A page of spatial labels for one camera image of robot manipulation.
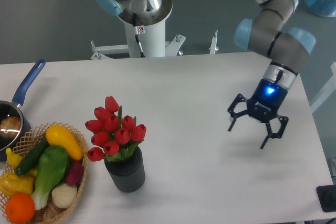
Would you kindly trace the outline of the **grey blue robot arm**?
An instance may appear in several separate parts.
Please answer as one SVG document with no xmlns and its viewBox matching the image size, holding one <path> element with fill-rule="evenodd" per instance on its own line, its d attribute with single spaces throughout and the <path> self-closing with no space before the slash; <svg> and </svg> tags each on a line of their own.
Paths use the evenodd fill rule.
<svg viewBox="0 0 336 224">
<path fill-rule="evenodd" d="M 248 115 L 263 123 L 267 138 L 281 138 L 288 118 L 278 114 L 289 89 L 308 60 L 315 37 L 306 30 L 281 31 L 295 12 L 298 0 L 255 0 L 261 11 L 255 19 L 244 19 L 236 28 L 235 43 L 271 60 L 251 98 L 239 94 L 228 108 L 235 122 Z M 172 0 L 96 0 L 109 15 L 124 23 L 130 57 L 177 56 L 185 41 L 177 35 L 165 40 L 165 21 Z"/>
</svg>

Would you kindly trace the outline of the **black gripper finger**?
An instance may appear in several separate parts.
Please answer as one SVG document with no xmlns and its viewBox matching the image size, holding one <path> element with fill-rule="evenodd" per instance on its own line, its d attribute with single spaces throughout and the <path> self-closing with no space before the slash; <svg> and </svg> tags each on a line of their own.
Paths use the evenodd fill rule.
<svg viewBox="0 0 336 224">
<path fill-rule="evenodd" d="M 229 132 L 232 130 L 234 124 L 236 123 L 236 121 L 239 117 L 248 114 L 247 108 L 242 110 L 242 111 L 235 112 L 235 108 L 239 103 L 247 103 L 247 99 L 241 93 L 239 93 L 236 96 L 236 98 L 233 100 L 233 102 L 231 103 L 231 105 L 227 109 L 227 112 L 230 115 L 230 126 L 228 128 Z"/>
<path fill-rule="evenodd" d="M 266 135 L 265 139 L 263 140 L 263 142 L 260 146 L 260 149 L 263 149 L 265 147 L 266 143 L 268 142 L 268 140 L 270 138 L 272 138 L 272 139 L 282 138 L 283 133 L 286 129 L 287 123 L 289 121 L 289 118 L 287 116 L 278 116 L 277 119 L 280 122 L 280 128 L 277 132 L 272 131 L 270 121 L 265 123 L 266 130 L 267 130 L 267 135 Z"/>
</svg>

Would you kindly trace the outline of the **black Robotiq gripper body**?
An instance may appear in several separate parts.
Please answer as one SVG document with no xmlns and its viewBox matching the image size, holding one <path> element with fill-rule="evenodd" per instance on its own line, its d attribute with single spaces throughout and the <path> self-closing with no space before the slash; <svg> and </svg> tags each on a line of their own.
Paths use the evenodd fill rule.
<svg viewBox="0 0 336 224">
<path fill-rule="evenodd" d="M 287 93 L 277 84 L 261 79 L 254 94 L 247 100 L 248 115 L 261 123 L 275 119 Z"/>
</svg>

